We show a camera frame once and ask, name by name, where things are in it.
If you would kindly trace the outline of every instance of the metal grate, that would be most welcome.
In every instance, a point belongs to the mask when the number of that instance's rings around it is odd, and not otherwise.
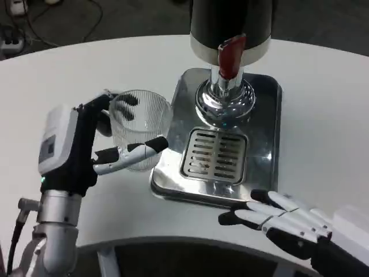
[[[187,177],[237,183],[242,179],[246,138],[237,134],[196,129],[183,159]]]

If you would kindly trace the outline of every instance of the clear glass cup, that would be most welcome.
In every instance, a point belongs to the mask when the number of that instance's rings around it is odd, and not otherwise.
[[[115,97],[109,106],[113,141],[125,149],[131,143],[144,143],[168,134],[173,112],[171,105],[161,95],[135,89]],[[154,168],[161,154],[134,164],[128,169],[140,172]]]

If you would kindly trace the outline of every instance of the red handle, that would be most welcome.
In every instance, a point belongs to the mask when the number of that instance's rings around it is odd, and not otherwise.
[[[223,78],[230,80],[237,76],[245,43],[246,35],[243,33],[219,45],[219,72]]]

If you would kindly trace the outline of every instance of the robotic arm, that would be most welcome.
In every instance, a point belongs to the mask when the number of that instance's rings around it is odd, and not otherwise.
[[[253,190],[258,202],[239,203],[219,216],[221,225],[242,224],[262,231],[283,251],[324,277],[369,276],[369,217],[354,207],[339,209],[331,220],[317,207],[289,195]]]
[[[164,137],[98,151],[91,159],[96,129],[111,136],[110,119],[105,113],[114,94],[105,93],[76,108],[59,106],[49,112],[39,155],[42,176],[41,200],[21,199],[14,229],[7,274],[10,276],[66,276],[74,269],[77,251],[78,217],[82,198],[97,176],[124,169],[168,147]],[[122,105],[135,106],[133,96]],[[127,113],[128,120],[134,115]],[[24,250],[19,268],[12,270],[16,243],[31,211],[38,225]]]

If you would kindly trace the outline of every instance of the white table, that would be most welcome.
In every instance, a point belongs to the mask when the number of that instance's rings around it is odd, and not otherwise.
[[[171,101],[179,76],[205,67],[188,36],[106,40],[56,48],[0,62],[0,242],[10,246],[17,202],[38,200],[39,146],[47,112],[76,106],[104,88],[141,88]],[[331,214],[354,204],[369,213],[369,58],[329,48],[273,40],[246,71],[273,76],[282,86],[279,191]],[[112,145],[98,136],[96,149]],[[209,239],[274,260],[310,268],[257,231],[217,222],[223,210],[165,201],[150,191],[149,173],[121,171],[99,177],[83,199],[78,246],[97,248],[150,239]],[[15,264],[31,239],[30,216]]]

